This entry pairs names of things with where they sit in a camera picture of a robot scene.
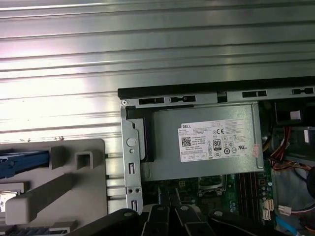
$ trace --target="motherboard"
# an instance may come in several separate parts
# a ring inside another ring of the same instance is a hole
[[[258,173],[143,182],[144,205],[158,203],[160,186],[177,188],[181,203],[197,206],[203,214],[224,209],[264,225],[273,224],[270,205],[266,205],[273,199],[269,162]]]

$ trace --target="power connector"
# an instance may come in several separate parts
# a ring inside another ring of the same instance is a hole
[[[278,210],[279,210],[280,214],[282,214],[282,215],[290,216],[292,214],[292,208],[290,208],[288,206],[279,205]]]
[[[271,214],[269,210],[262,211],[262,219],[263,220],[271,220]]]
[[[272,200],[272,199],[267,199],[267,200],[265,200],[265,202],[264,202],[264,207],[265,207],[267,210],[274,210],[274,209],[275,209],[274,200]]]

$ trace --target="green circuit board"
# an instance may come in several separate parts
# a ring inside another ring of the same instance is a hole
[[[261,223],[263,225],[274,225],[275,222],[273,222],[272,220],[267,221],[263,219],[263,211],[265,210],[264,207],[265,200],[273,200],[274,197],[271,176],[272,168],[269,161],[265,161],[264,167],[265,170],[257,174]]]
[[[144,205],[158,203],[158,187],[176,187],[182,204],[196,205],[203,214],[213,209],[224,209],[239,213],[239,187],[236,183],[237,175],[195,177],[149,181],[142,183]],[[256,173],[258,196],[254,197],[259,205],[260,221],[264,225],[273,225],[272,220],[263,220],[264,202],[273,199],[271,167],[268,161],[265,170]]]
[[[238,212],[234,175],[144,182],[144,205],[158,203],[160,185],[176,187],[182,204],[196,205],[204,214],[212,209]]]

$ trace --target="white sticker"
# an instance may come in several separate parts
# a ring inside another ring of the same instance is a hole
[[[244,119],[185,123],[178,138],[181,162],[250,155]]]

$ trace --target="metal bracket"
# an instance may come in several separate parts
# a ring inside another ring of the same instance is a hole
[[[124,176],[126,187],[126,205],[139,214],[142,212],[143,199],[140,173],[140,142],[139,131],[135,124],[122,116],[122,138]]]

